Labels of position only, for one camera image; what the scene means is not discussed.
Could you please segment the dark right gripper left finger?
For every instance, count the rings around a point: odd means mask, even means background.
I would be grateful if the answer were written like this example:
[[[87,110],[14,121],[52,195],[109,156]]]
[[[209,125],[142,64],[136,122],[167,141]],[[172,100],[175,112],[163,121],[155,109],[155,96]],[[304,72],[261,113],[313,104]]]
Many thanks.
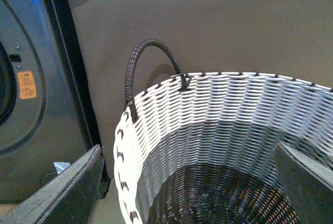
[[[1,223],[88,223],[104,167],[99,145],[81,156],[15,209]]]

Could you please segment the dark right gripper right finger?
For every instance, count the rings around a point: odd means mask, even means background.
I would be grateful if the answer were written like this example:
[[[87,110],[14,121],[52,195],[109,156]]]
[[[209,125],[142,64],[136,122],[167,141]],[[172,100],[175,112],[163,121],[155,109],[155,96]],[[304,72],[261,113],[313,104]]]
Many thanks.
[[[279,143],[274,161],[280,183],[301,223],[332,223],[332,170]]]

